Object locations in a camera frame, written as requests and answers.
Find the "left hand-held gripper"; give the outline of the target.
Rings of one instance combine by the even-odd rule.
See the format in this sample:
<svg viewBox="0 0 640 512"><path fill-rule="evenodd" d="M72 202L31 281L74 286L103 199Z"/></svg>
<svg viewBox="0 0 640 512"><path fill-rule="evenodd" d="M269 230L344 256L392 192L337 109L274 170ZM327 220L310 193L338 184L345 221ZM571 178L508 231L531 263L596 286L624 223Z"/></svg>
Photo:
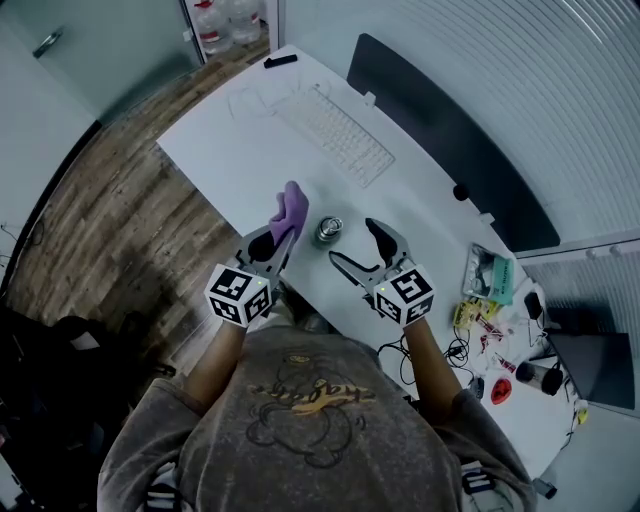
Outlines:
<svg viewBox="0 0 640 512"><path fill-rule="evenodd" d="M267 316L275 301L277 278L296 243L290 227L278 241L264 225L240 240L236 254L217 264L205 289L212 313L219 319L248 328Z"/></svg>

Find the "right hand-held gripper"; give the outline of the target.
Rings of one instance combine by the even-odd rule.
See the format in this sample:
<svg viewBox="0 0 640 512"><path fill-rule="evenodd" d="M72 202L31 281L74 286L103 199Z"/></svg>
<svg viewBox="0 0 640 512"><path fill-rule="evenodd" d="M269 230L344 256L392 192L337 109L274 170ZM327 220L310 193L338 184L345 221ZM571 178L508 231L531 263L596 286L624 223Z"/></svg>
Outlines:
<svg viewBox="0 0 640 512"><path fill-rule="evenodd" d="M366 268L337 251L328 253L329 260L355 286L372 290L364 300L381 317L406 327L431 310L434 282L421 264L411 260L408 242L400 233L370 217L365 219L365 225L376 241L384 266Z"/></svg>

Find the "small metal cup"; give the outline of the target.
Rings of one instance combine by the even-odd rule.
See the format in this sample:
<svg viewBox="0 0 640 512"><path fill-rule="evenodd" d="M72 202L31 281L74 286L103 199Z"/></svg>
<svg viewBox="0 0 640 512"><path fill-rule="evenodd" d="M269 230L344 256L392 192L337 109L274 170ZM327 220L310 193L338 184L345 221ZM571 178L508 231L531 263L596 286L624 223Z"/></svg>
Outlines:
<svg viewBox="0 0 640 512"><path fill-rule="evenodd" d="M327 247L341 236L343 221L335 216L323 217L316 226L313 241L318 247Z"/></svg>

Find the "purple cloth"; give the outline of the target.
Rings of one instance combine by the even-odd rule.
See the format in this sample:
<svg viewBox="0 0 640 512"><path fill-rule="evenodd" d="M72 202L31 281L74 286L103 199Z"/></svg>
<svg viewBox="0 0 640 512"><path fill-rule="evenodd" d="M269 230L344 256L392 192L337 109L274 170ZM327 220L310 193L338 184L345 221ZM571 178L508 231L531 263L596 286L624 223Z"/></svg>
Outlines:
<svg viewBox="0 0 640 512"><path fill-rule="evenodd" d="M289 181L284 190L276 195L278 212L269 220L269 228L276 245L289 233L293 232L298 240L306 222L309 200L299 184Z"/></svg>

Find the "person's right forearm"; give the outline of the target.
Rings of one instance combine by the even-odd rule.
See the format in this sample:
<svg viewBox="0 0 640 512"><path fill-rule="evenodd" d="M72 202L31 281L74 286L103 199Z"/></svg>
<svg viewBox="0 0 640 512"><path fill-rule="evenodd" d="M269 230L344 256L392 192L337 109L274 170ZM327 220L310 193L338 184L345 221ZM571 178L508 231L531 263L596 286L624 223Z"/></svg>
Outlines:
<svg viewBox="0 0 640 512"><path fill-rule="evenodd" d="M404 334L423 415L432 425L443 424L462 391L425 318L406 326Z"/></svg>

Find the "person's left forearm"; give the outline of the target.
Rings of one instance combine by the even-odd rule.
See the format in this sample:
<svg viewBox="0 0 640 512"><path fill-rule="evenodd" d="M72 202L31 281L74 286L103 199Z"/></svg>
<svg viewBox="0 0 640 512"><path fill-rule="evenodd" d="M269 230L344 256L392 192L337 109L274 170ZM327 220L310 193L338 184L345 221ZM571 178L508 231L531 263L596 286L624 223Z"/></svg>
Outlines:
<svg viewBox="0 0 640 512"><path fill-rule="evenodd" d="M224 322L184 383L184 391L206 413L225 391L240 361L247 329Z"/></svg>

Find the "yellow snack packet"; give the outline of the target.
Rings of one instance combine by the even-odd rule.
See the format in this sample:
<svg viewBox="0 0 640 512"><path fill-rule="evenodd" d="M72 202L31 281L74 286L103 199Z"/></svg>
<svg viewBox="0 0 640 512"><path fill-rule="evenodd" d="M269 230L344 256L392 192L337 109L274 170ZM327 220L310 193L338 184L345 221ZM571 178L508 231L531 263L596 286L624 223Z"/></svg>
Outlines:
<svg viewBox="0 0 640 512"><path fill-rule="evenodd" d="M489 322L501 309L497 302L470 297L460 302L453 316L453 326L460 329L470 329L472 324L480 320Z"/></svg>

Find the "teal package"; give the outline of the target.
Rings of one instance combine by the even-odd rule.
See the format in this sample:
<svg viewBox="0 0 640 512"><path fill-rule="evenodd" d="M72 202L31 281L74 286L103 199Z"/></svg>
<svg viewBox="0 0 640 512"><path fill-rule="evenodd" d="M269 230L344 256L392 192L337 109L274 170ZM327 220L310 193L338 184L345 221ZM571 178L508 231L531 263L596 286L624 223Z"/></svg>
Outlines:
<svg viewBox="0 0 640 512"><path fill-rule="evenodd" d="M513 301L514 264L509 258L496 255L493 261L491 300L503 305Z"/></svg>

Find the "dark desk divider panel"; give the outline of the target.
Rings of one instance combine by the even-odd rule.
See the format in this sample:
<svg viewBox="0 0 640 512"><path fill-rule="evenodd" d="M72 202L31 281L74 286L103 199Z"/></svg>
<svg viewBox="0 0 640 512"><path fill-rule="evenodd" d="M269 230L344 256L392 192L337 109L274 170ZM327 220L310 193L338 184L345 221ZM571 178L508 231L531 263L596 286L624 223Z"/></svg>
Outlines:
<svg viewBox="0 0 640 512"><path fill-rule="evenodd" d="M510 160L440 87L399 54L361 34L347 82L376 95L376 106L422 147L456 184L512 252L557 246L560 236Z"/></svg>

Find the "red sachet strip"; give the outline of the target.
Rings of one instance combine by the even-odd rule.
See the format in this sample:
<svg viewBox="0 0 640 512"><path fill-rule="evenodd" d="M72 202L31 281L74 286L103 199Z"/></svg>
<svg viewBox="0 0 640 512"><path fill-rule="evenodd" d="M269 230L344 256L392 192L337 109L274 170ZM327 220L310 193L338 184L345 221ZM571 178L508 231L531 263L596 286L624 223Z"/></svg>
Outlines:
<svg viewBox="0 0 640 512"><path fill-rule="evenodd" d="M481 313L477 314L476 323L483 329L480 336L481 354L485 356L487 365L514 374L516 365L510 358L509 334L503 333Z"/></svg>

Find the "black office chair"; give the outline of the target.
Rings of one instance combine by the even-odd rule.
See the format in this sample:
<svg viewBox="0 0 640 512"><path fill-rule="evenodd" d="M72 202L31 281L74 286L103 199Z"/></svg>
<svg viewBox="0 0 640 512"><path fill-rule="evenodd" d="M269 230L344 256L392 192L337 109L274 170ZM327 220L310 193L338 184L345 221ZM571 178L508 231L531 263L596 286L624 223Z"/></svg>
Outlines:
<svg viewBox="0 0 640 512"><path fill-rule="evenodd" d="M176 368L161 361L161 351L151 345L151 323L139 311L127 313L118 330L79 316L66 316L53 327L54 340L72 350L89 377L115 388L114 394L136 405L157 377L173 378Z"/></svg>

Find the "person's grey printed t-shirt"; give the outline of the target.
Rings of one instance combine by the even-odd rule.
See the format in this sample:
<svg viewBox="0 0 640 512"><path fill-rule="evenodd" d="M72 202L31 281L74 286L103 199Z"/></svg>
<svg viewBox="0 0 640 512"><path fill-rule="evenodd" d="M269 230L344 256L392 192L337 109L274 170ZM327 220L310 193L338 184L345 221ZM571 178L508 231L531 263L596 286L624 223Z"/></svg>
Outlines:
<svg viewBox="0 0 640 512"><path fill-rule="evenodd" d="M206 412L158 378L114 441L98 512L535 512L513 446L468 390L432 425L369 347L247 332Z"/></svg>

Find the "black tumbler bottle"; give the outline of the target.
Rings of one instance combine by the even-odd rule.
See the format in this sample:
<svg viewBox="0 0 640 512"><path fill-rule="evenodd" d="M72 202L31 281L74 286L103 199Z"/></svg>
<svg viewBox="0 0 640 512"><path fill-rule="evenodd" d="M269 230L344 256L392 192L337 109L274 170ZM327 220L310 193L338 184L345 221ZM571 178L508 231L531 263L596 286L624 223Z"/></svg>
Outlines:
<svg viewBox="0 0 640 512"><path fill-rule="evenodd" d="M515 372L516 379L548 396L555 396L564 381L563 372L556 367L546 368L522 362Z"/></svg>

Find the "clear water jug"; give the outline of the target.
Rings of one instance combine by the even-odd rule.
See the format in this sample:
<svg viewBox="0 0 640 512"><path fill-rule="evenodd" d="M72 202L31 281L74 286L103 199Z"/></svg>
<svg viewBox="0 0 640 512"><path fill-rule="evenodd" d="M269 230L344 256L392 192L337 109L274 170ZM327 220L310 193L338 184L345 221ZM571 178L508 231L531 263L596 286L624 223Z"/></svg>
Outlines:
<svg viewBox="0 0 640 512"><path fill-rule="evenodd" d="M229 0L228 14L237 44L250 44L260 38L259 0Z"/></svg>
<svg viewBox="0 0 640 512"><path fill-rule="evenodd" d="M207 55L227 52L233 45L224 0L195 0L195 27Z"/></svg>

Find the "frosted glass door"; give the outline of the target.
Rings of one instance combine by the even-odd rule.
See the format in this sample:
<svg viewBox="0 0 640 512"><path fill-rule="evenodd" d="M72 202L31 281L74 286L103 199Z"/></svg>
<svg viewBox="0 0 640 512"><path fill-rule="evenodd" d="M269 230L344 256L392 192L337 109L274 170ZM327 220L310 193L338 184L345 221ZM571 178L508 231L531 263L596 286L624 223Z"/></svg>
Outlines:
<svg viewBox="0 0 640 512"><path fill-rule="evenodd" d="M204 62L185 0L0 0L0 22L102 122ZM34 58L59 27L59 41Z"/></svg>

